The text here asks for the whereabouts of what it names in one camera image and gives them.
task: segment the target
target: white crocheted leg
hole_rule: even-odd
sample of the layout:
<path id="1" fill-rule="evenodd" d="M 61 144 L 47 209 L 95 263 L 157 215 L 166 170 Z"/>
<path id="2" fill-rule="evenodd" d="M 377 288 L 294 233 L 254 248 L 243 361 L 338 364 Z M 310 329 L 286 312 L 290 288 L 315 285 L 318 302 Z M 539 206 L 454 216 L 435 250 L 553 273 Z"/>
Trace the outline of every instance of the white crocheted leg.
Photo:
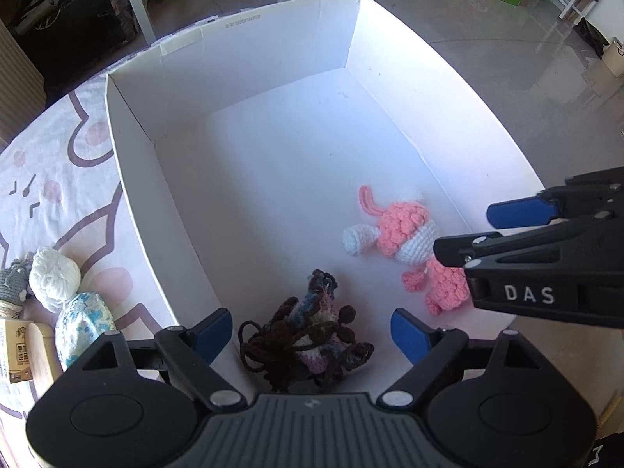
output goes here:
<path id="1" fill-rule="evenodd" d="M 381 231 L 375 225 L 354 225 L 342 233 L 342 244 L 345 251 L 357 257 L 377 242 Z"/>

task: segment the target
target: white wall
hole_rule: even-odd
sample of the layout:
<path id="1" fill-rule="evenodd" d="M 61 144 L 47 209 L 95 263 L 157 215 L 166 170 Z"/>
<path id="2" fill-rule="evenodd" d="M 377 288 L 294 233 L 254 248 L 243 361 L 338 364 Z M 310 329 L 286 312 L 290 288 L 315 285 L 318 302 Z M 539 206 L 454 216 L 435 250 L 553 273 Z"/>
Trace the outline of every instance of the white wall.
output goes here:
<path id="1" fill-rule="evenodd" d="M 624 40 L 624 0 L 600 0 L 587 15 L 604 37 L 611 41 L 613 37 Z"/>

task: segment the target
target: pink yarn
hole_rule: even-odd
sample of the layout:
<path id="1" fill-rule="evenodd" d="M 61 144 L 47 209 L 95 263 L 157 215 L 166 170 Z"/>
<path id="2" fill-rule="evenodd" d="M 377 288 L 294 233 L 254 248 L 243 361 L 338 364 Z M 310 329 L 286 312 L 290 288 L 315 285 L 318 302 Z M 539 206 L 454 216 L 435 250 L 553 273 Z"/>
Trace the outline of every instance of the pink yarn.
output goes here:
<path id="1" fill-rule="evenodd" d="M 365 213 L 379 216 L 381 235 L 377 247 L 386 257 L 392 257 L 401 245 L 429 220 L 429 211 L 417 202 L 393 202 L 385 210 L 372 200 L 370 186 L 360 187 L 360 205 Z"/>
<path id="2" fill-rule="evenodd" d="M 461 268 L 445 268 L 438 259 L 427 262 L 431 288 L 425 296 L 425 305 L 432 315 L 459 308 L 470 297 L 466 275 Z"/>
<path id="3" fill-rule="evenodd" d="M 392 257 L 429 221 L 429 211 L 417 202 L 393 202 L 382 209 L 374 203 L 370 189 L 370 186 L 360 187 L 360 205 L 365 213 L 379 217 L 381 234 L 377 247 L 386 257 Z M 425 296 L 425 304 L 432 315 L 456 309 L 470 296 L 464 270 L 444 267 L 435 257 L 424 267 L 403 273 L 401 279 L 405 290 L 418 292 L 425 288 L 428 276 L 431 288 Z"/>

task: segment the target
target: pink crocheted toy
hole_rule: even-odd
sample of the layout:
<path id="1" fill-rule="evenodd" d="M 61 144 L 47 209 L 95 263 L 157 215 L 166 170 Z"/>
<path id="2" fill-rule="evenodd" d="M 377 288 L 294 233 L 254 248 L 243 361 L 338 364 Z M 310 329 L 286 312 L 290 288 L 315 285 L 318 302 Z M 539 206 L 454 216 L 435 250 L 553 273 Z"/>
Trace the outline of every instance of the pink crocheted toy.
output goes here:
<path id="1" fill-rule="evenodd" d="M 370 186 L 360 187 L 360 205 L 365 213 L 378 216 L 375 225 L 354 225 L 342 234 L 344 249 L 358 256 L 377 244 L 386 257 L 414 267 L 402 274 L 408 292 L 425 288 L 427 277 L 431 288 L 425 304 L 432 315 L 461 306 L 469 297 L 464 270 L 445 268 L 433 254 L 438 227 L 429 210 L 416 201 L 393 202 L 386 209 L 376 206 Z"/>

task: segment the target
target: dark crocheted toy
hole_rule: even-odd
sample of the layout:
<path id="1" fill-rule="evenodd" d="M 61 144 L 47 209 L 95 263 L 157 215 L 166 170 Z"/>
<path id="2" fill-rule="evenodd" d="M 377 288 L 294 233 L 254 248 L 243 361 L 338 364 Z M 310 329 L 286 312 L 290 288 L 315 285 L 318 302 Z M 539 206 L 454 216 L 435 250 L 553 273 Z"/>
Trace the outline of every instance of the dark crocheted toy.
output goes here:
<path id="1" fill-rule="evenodd" d="M 240 358 L 254 373 L 266 372 L 276 392 L 288 392 L 295 381 L 313 380 L 321 392 L 341 380 L 343 370 L 350 371 L 370 359 L 374 347 L 357 343 L 345 324 L 353 322 L 355 309 L 343 306 L 336 312 L 334 290 L 338 283 L 320 269 L 310 276 L 308 293 L 300 301 L 284 301 L 264 327 L 248 320 L 238 330 Z M 257 332 L 243 341 L 243 330 L 252 325 Z M 260 364 L 249 365 L 248 359 Z"/>

